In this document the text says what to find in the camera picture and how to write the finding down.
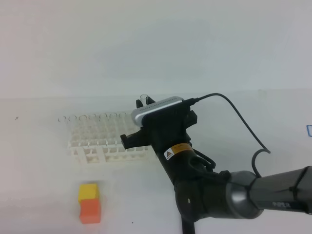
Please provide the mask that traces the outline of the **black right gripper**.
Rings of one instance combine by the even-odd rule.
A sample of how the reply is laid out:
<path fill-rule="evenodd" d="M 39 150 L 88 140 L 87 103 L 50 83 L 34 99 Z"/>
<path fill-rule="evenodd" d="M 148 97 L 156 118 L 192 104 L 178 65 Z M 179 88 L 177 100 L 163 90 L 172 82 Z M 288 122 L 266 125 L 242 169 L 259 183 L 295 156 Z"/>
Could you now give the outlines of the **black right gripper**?
<path fill-rule="evenodd" d="M 146 115 L 137 132 L 121 135 L 122 145 L 125 149 L 151 146 L 167 171 L 194 170 L 197 156 L 187 134 L 187 128 L 197 123 L 197 115 L 191 110 L 194 103 L 190 98 Z"/>

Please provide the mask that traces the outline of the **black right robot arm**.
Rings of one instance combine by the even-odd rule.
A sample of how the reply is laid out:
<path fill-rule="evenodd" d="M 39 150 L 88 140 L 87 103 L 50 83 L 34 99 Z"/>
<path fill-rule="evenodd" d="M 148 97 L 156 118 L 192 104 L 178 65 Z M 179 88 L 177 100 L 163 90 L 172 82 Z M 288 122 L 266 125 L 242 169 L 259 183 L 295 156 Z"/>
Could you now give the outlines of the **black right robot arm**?
<path fill-rule="evenodd" d="M 215 162 L 195 150 L 187 129 L 197 123 L 197 98 L 136 101 L 133 123 L 139 131 L 122 135 L 125 149 L 151 146 L 174 186 L 183 219 L 254 219 L 264 210 L 312 212 L 312 169 L 262 177 L 252 171 L 216 173 Z"/>

